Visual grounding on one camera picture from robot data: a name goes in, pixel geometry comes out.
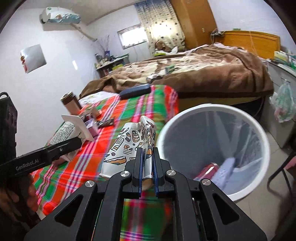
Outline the person's left hand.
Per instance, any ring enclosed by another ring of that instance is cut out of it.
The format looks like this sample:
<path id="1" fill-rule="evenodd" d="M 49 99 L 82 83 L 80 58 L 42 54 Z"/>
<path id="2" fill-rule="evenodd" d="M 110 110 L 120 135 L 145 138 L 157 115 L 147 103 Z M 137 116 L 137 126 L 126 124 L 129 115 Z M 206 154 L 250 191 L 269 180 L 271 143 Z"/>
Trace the person's left hand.
<path id="1" fill-rule="evenodd" d="M 1 179 L 1 214 L 5 223 L 30 230 L 40 222 L 37 214 L 38 201 L 32 175 L 9 181 Z"/>

